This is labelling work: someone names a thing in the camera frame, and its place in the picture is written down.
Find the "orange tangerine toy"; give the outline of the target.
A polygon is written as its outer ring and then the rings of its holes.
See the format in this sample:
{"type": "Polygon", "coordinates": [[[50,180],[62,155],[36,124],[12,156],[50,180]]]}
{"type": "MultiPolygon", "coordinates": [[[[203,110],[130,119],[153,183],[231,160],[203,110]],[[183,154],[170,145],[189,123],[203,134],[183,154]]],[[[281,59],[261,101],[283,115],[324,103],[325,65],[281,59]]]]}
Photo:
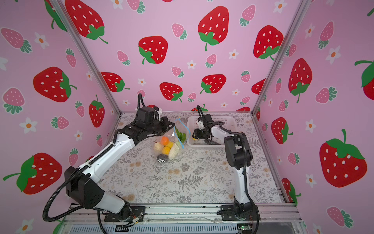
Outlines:
{"type": "Polygon", "coordinates": [[[160,140],[160,143],[161,143],[162,145],[164,145],[164,146],[168,145],[168,143],[169,143],[169,139],[168,139],[168,137],[163,136],[163,137],[161,138],[161,140],[160,140]]]}

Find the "green leaf toy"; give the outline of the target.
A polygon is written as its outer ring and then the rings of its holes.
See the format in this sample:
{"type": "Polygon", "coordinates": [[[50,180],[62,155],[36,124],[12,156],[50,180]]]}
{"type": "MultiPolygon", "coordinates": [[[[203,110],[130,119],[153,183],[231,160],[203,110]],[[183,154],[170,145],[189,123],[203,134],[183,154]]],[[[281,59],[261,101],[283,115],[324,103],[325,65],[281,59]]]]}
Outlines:
{"type": "Polygon", "coordinates": [[[179,138],[179,140],[181,141],[181,143],[185,144],[185,142],[187,140],[187,134],[183,133],[183,132],[180,132],[178,129],[176,129],[176,134],[177,134],[177,137],[179,138]]]}

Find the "beige garlic toy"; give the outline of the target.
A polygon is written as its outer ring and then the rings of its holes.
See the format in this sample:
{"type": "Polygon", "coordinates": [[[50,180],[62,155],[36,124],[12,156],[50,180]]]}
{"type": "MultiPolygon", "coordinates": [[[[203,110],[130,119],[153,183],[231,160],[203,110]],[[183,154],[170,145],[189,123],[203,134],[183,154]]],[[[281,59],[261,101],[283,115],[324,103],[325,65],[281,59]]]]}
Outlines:
{"type": "Polygon", "coordinates": [[[156,151],[156,152],[161,152],[164,148],[164,145],[162,145],[160,142],[155,142],[154,143],[154,146],[153,146],[153,149],[156,151]]]}

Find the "white plastic basket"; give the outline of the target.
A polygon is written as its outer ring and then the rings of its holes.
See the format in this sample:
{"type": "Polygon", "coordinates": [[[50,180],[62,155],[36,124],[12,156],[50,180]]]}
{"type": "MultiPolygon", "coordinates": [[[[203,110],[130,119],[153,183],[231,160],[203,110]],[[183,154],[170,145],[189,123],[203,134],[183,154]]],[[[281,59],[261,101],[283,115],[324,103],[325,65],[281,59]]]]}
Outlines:
{"type": "MultiPolygon", "coordinates": [[[[191,116],[188,118],[187,127],[191,131],[191,134],[193,134],[193,131],[198,128],[197,119],[198,116],[191,116]]],[[[238,131],[238,126],[233,117],[230,116],[212,116],[213,121],[216,122],[224,122],[223,127],[227,130],[230,130],[232,132],[238,131]]],[[[219,125],[212,127],[213,130],[213,141],[216,141],[220,143],[221,145],[208,145],[204,142],[203,139],[198,139],[197,141],[194,141],[192,139],[192,136],[187,141],[187,144],[189,147],[196,148],[196,149],[206,149],[206,150],[213,150],[213,149],[224,149],[224,137],[229,136],[229,133],[222,130],[219,125]]]]}

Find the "clear zip top bag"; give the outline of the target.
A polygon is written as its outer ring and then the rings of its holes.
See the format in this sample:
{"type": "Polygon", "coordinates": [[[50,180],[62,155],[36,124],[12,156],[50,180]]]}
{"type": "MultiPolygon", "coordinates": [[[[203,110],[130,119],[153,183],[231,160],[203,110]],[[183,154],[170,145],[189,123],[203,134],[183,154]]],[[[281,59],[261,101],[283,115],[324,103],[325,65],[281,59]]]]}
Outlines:
{"type": "Polygon", "coordinates": [[[158,136],[153,144],[153,151],[158,163],[165,163],[181,156],[191,136],[190,129],[179,117],[173,122],[175,125],[163,136],[158,136]]]}

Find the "yellow orange toy fruit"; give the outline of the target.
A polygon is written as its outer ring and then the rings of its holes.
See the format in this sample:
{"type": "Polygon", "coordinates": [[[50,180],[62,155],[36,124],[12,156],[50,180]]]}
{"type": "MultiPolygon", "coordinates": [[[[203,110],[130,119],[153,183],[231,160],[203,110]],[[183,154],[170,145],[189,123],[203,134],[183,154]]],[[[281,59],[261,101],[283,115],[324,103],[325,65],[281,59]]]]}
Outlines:
{"type": "Polygon", "coordinates": [[[170,150],[171,150],[170,147],[164,146],[163,149],[162,149],[162,151],[161,151],[161,153],[168,156],[169,153],[170,153],[170,150]]]}

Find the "black round toy food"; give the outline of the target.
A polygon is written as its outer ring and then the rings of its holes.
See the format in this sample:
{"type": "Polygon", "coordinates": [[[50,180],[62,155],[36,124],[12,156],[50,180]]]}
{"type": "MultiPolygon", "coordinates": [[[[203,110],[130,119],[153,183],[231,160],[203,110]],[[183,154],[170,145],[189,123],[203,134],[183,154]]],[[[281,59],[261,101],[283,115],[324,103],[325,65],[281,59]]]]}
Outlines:
{"type": "Polygon", "coordinates": [[[159,154],[157,156],[157,162],[159,163],[164,163],[164,162],[168,162],[169,161],[169,158],[167,155],[164,155],[164,154],[159,154]]]}

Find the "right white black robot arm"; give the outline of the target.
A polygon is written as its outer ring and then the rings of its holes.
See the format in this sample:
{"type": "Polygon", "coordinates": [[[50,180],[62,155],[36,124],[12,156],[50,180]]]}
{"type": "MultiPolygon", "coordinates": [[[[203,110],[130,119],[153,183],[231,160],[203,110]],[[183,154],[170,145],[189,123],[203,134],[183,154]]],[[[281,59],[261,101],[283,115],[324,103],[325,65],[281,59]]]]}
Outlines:
{"type": "Polygon", "coordinates": [[[224,145],[227,162],[234,170],[235,193],[233,209],[237,219],[250,216],[260,220],[258,206],[248,189],[248,175],[253,154],[243,132],[234,132],[224,127],[223,121],[214,121],[210,114],[199,111],[198,128],[192,134],[195,140],[203,139],[207,145],[224,145]]]}

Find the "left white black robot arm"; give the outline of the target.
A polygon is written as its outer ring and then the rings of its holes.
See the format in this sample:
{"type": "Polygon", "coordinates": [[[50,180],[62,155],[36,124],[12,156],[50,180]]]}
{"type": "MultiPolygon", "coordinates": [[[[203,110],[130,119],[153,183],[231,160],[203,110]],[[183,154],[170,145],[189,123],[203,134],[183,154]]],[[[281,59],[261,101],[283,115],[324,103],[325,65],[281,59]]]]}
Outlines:
{"type": "Polygon", "coordinates": [[[42,213],[43,220],[53,222],[80,209],[107,211],[121,221],[127,220],[132,213],[129,202],[104,191],[99,187],[99,181],[111,166],[141,141],[162,136],[174,127],[174,122],[161,116],[159,108],[138,108],[135,119],[123,128],[117,129],[113,141],[108,146],[78,168],[69,167],[65,171],[65,181],[49,198],[42,213]],[[50,217],[52,203],[63,189],[79,206],[50,217]]]}

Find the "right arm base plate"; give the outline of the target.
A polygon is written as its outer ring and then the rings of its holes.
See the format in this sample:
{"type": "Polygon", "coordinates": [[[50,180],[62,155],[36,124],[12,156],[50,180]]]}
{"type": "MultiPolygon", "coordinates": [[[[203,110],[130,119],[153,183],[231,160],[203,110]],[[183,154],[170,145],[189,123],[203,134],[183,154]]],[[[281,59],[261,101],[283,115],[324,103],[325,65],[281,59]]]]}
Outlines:
{"type": "Polygon", "coordinates": [[[256,207],[241,209],[233,204],[222,205],[216,213],[223,221],[260,221],[261,216],[256,207]]]}

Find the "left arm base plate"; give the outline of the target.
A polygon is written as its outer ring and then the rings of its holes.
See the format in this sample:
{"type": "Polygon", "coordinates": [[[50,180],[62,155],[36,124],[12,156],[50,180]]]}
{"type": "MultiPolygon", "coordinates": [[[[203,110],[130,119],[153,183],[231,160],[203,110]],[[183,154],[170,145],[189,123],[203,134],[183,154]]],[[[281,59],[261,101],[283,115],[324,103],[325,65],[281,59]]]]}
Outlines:
{"type": "Polygon", "coordinates": [[[107,212],[104,218],[105,222],[142,222],[146,206],[130,206],[125,207],[118,214],[107,212]]]}

